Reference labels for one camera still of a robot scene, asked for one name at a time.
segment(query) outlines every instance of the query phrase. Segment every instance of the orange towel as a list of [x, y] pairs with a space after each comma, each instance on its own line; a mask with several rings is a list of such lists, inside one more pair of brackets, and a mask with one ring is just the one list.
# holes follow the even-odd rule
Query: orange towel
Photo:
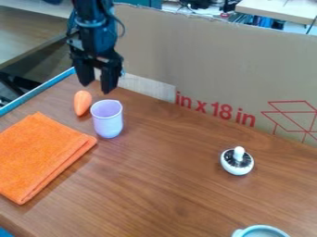
[[96, 143], [41, 113], [0, 133], [0, 194], [22, 205]]

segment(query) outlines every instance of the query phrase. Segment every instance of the table surface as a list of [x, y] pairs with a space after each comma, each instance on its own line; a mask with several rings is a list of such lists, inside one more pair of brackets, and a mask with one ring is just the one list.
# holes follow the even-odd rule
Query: table surface
[[[91, 115], [77, 118], [76, 75], [0, 118], [0, 131], [41, 111], [95, 135]], [[124, 89], [125, 127], [52, 181], [24, 206], [0, 197], [0, 225], [16, 236], [231, 236], [254, 224], [291, 236], [316, 236], [316, 148]], [[244, 177], [219, 164], [223, 150], [243, 145], [255, 158]]]
[[317, 2], [315, 0], [242, 0], [236, 5], [235, 11], [311, 25], [317, 16]]
[[65, 36], [66, 19], [0, 6], [0, 69]]

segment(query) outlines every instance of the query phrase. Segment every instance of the cardboard box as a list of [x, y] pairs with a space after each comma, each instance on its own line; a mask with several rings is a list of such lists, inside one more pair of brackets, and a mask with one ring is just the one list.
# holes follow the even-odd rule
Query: cardboard box
[[176, 104], [317, 146], [317, 38], [119, 5], [129, 73]]

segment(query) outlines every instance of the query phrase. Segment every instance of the carrot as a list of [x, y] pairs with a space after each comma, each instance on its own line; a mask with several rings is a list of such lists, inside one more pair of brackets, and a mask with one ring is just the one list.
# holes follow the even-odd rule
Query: carrot
[[93, 97], [86, 91], [79, 91], [74, 96], [74, 109], [77, 116], [81, 116], [86, 112], [92, 104]]

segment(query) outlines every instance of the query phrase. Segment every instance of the plastic cup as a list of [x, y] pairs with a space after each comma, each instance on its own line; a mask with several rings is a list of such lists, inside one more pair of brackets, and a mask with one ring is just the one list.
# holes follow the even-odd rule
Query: plastic cup
[[284, 231], [273, 226], [256, 225], [244, 230], [236, 230], [232, 237], [290, 237]]
[[98, 135], [114, 138], [122, 131], [122, 104], [118, 100], [98, 101], [91, 106], [90, 112]]

